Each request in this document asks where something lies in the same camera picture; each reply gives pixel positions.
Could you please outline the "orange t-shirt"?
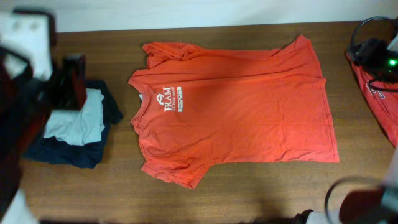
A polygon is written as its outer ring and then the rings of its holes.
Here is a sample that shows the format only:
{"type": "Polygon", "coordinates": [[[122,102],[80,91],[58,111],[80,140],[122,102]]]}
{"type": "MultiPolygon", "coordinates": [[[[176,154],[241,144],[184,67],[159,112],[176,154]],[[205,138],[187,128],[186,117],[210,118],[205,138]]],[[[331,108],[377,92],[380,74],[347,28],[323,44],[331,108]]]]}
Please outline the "orange t-shirt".
{"type": "Polygon", "coordinates": [[[146,174],[194,189],[217,164],[339,161],[326,80],[310,39],[281,49],[151,42],[129,84],[146,174]]]}

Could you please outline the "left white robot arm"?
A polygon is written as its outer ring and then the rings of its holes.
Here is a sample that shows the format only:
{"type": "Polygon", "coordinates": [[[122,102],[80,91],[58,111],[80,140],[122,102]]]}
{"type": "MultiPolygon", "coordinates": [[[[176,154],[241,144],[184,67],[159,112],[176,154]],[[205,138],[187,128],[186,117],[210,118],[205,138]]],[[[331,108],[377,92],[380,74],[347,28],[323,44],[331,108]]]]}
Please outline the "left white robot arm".
{"type": "Polygon", "coordinates": [[[53,110],[78,111],[86,101],[86,58],[70,54],[54,63],[48,80],[33,76],[30,60],[1,47],[1,215],[18,191],[20,155],[41,135],[53,110]]]}

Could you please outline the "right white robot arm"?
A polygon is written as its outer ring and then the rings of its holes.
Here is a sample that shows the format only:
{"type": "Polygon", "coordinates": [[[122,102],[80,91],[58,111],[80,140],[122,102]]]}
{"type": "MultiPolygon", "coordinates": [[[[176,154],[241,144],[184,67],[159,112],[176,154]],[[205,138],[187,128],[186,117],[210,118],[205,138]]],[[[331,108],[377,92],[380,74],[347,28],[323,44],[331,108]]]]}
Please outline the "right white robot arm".
{"type": "MultiPolygon", "coordinates": [[[[374,16],[365,19],[353,31],[346,56],[357,77],[368,106],[393,146],[397,146],[397,19],[374,16]],[[356,34],[365,24],[384,21],[391,26],[389,40],[369,38],[356,43],[356,34]]],[[[338,179],[328,189],[324,210],[306,210],[286,223],[397,223],[397,156],[389,167],[389,178],[370,177],[338,179]],[[369,184],[371,189],[351,191],[338,210],[329,208],[329,200],[339,185],[369,184]]]]}

